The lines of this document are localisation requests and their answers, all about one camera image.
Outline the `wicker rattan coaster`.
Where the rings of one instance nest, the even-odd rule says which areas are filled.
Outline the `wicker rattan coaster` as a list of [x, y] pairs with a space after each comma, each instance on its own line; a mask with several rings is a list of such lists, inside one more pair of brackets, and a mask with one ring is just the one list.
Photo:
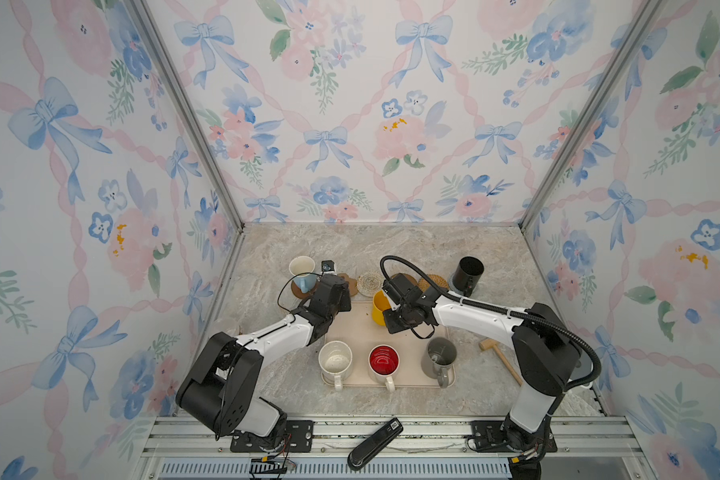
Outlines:
[[440, 289], [444, 291], [449, 290], [449, 284], [448, 282], [440, 275], [429, 275], [429, 280], [427, 280], [424, 277], [421, 277], [418, 281], [418, 288], [422, 292], [426, 292], [428, 289], [430, 289], [434, 284], [436, 284]]

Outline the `yellow mug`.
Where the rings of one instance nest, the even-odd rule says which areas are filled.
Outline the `yellow mug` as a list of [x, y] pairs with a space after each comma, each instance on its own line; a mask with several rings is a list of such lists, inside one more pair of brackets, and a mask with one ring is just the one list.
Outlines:
[[375, 293], [373, 300], [372, 300], [372, 311], [371, 311], [371, 318], [374, 323], [376, 323], [379, 326], [385, 327], [385, 317], [384, 313], [387, 310], [390, 310], [391, 306], [389, 303], [389, 300], [387, 299], [385, 293], [382, 290], [379, 290]]

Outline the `multicolour woven rope coaster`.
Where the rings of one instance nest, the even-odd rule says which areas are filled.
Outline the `multicolour woven rope coaster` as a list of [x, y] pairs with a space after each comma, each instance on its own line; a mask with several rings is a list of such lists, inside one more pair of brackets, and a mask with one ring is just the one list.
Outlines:
[[384, 277], [378, 272], [366, 272], [357, 279], [357, 289], [365, 297], [373, 298], [382, 289]]

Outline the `light blue mug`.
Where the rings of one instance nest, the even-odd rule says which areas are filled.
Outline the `light blue mug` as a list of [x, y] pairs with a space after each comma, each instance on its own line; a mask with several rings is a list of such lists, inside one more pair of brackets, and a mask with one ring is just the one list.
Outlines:
[[291, 281], [295, 281], [303, 292], [309, 291], [317, 283], [316, 263], [309, 256], [293, 258], [289, 263], [289, 272]]

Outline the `grey mug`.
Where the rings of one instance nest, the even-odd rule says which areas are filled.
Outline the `grey mug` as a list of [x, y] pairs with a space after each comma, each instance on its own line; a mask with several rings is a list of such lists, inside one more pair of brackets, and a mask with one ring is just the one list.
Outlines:
[[440, 388], [447, 388], [453, 380], [452, 369], [457, 356], [457, 348], [450, 340], [433, 338], [427, 343], [422, 356], [422, 372], [436, 380]]

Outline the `black mug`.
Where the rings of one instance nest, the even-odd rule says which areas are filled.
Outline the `black mug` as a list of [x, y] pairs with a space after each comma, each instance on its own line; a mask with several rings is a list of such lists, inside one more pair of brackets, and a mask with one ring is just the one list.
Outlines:
[[485, 271], [484, 264], [476, 257], [461, 258], [449, 280], [452, 291], [464, 297], [471, 297]]

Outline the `cork paw print coaster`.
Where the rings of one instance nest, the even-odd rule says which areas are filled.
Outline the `cork paw print coaster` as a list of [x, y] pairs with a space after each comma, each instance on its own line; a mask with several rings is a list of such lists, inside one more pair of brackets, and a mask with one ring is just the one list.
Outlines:
[[349, 288], [349, 296], [350, 297], [356, 296], [358, 294], [357, 280], [354, 278], [351, 278], [346, 273], [340, 273], [339, 276], [347, 282], [348, 288]]

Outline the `plain round wooden coaster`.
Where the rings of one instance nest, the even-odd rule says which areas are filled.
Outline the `plain round wooden coaster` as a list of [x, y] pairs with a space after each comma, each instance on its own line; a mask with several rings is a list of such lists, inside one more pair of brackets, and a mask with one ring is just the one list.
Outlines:
[[414, 284], [414, 285], [418, 285], [418, 280], [417, 280], [416, 278], [414, 278], [412, 275], [406, 274], [406, 273], [403, 273], [402, 275], [403, 275], [410, 283], [412, 283], [412, 284]]

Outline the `scratched dark wooden coaster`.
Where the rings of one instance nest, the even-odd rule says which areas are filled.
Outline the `scratched dark wooden coaster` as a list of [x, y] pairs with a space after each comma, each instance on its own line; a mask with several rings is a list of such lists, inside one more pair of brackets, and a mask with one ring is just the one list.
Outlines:
[[312, 296], [317, 290], [317, 285], [314, 285], [312, 289], [307, 292], [303, 292], [301, 288], [296, 284], [295, 281], [290, 282], [291, 293], [298, 299], [306, 299]]

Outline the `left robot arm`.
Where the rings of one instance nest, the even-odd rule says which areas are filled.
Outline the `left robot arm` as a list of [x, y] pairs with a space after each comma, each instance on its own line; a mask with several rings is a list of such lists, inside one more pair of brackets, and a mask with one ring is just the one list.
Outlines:
[[320, 275], [313, 295], [281, 321], [239, 337], [213, 335], [177, 391], [178, 407], [217, 437], [247, 434], [273, 449], [285, 435], [287, 414], [254, 396], [261, 370], [316, 343], [338, 314], [350, 310], [348, 282], [329, 273]]

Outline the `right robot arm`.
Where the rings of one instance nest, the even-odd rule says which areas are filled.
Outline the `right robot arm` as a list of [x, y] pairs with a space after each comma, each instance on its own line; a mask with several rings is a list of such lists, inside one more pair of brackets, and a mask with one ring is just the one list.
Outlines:
[[516, 463], [539, 461], [546, 454], [551, 418], [565, 394], [596, 380], [600, 358], [585, 340], [567, 329], [555, 312], [536, 303], [527, 309], [493, 305], [435, 284], [423, 291], [404, 275], [387, 277], [382, 291], [391, 309], [384, 321], [391, 334], [414, 331], [421, 324], [458, 328], [495, 340], [514, 350], [523, 383], [499, 434], [480, 442], [477, 452], [507, 448]]

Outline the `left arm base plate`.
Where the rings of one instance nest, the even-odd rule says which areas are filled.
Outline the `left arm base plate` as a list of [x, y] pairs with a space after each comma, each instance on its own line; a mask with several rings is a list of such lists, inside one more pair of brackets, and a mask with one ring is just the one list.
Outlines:
[[313, 442], [314, 422], [311, 420], [281, 420], [264, 436], [236, 430], [232, 435], [233, 453], [275, 454], [309, 453]]

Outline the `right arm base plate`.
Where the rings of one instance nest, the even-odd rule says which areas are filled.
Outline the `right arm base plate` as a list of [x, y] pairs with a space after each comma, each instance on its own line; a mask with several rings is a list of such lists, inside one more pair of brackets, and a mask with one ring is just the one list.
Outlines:
[[547, 417], [534, 432], [528, 432], [504, 420], [475, 420], [470, 423], [467, 437], [469, 448], [478, 453], [555, 453], [558, 447], [551, 432], [551, 418]]

